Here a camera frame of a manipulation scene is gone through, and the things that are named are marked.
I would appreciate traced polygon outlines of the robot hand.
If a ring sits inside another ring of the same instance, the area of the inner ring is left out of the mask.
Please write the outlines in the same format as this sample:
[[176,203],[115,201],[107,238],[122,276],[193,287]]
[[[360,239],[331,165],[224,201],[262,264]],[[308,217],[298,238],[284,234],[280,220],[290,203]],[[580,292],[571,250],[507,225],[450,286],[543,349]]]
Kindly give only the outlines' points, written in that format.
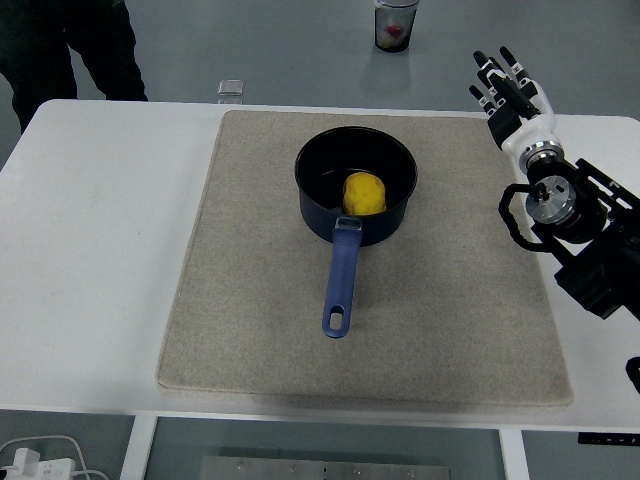
[[501,47],[499,53],[505,65],[479,50],[473,53],[481,85],[469,92],[487,115],[495,144],[517,157],[530,144],[555,139],[555,115],[542,87],[511,51]]

